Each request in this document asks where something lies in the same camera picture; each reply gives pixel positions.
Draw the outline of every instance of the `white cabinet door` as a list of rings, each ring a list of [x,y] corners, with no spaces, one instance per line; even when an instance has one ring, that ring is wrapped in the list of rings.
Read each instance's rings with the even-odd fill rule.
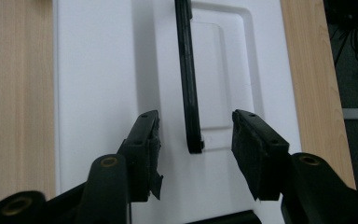
[[[139,114],[160,116],[161,201],[132,204],[133,223],[186,223],[254,209],[230,151],[234,109],[255,112],[300,151],[279,0],[195,0],[193,48],[205,150],[190,155],[174,1],[56,1],[57,189],[87,179],[116,153]]]

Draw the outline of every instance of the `white tray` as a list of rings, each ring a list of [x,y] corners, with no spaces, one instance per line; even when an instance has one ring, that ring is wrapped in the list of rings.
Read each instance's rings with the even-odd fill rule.
[[[193,1],[193,48],[205,150],[190,155],[174,2],[55,1],[57,191],[116,153],[137,116],[157,109],[161,201],[132,204],[133,223],[186,223],[254,209],[230,151],[231,111],[253,111],[300,151],[279,0]]]

